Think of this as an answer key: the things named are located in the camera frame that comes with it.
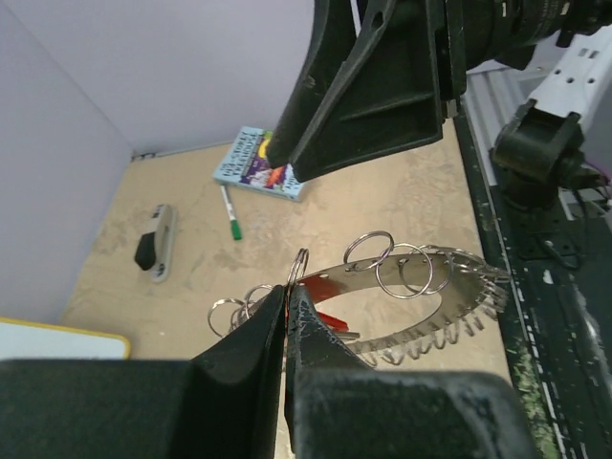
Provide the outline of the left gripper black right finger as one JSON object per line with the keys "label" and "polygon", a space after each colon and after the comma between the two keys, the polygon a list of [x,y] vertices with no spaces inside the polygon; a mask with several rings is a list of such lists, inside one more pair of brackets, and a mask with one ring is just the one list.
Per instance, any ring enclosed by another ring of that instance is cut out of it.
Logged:
{"label": "left gripper black right finger", "polygon": [[285,419],[298,458],[537,458],[511,386],[479,371],[374,370],[307,288],[288,303]]}

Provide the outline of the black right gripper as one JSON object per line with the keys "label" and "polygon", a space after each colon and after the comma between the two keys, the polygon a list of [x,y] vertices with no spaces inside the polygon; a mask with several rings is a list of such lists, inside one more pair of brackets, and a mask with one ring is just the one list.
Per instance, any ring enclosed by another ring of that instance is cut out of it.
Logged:
{"label": "black right gripper", "polygon": [[489,60],[523,70],[540,41],[555,34],[567,48],[610,24],[609,1],[371,1],[291,156],[295,177],[437,142],[441,101],[464,94],[469,70]]}

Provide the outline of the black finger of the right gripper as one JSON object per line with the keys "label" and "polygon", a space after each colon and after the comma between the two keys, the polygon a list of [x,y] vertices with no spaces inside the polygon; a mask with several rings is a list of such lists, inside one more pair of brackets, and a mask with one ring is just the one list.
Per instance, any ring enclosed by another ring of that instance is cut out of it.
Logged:
{"label": "black finger of the right gripper", "polygon": [[268,147],[273,167],[345,168],[383,154],[383,4],[317,1],[310,45]]}

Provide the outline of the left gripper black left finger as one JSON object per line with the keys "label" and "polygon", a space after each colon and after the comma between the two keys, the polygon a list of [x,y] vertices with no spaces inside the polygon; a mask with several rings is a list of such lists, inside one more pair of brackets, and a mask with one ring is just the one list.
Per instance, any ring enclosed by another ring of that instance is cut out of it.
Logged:
{"label": "left gripper black left finger", "polygon": [[185,361],[1,365],[5,458],[271,458],[285,290]]}

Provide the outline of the silver key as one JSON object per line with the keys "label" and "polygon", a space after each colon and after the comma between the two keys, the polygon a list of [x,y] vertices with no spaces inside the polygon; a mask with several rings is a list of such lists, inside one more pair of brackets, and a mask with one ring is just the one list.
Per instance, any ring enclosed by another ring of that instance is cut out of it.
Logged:
{"label": "silver key", "polygon": [[360,333],[351,331],[336,331],[335,334],[340,340],[344,342],[355,341],[361,337]]}

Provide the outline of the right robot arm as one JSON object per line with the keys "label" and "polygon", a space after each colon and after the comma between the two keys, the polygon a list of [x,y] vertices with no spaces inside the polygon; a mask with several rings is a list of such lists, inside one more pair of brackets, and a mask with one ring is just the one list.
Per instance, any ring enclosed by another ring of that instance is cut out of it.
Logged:
{"label": "right robot arm", "polygon": [[438,142],[470,70],[489,60],[523,70],[548,37],[564,56],[491,154],[517,208],[546,208],[578,186],[580,147],[611,81],[607,1],[318,1],[270,164],[306,182]]}

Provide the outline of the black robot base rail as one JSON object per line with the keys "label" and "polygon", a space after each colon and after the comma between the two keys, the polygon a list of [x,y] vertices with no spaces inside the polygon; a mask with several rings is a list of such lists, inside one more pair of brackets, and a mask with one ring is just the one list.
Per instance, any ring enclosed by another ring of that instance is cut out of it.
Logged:
{"label": "black robot base rail", "polygon": [[486,259],[506,269],[499,317],[511,381],[543,458],[611,455],[611,235],[561,207],[533,217],[486,175],[467,116],[454,127]]}

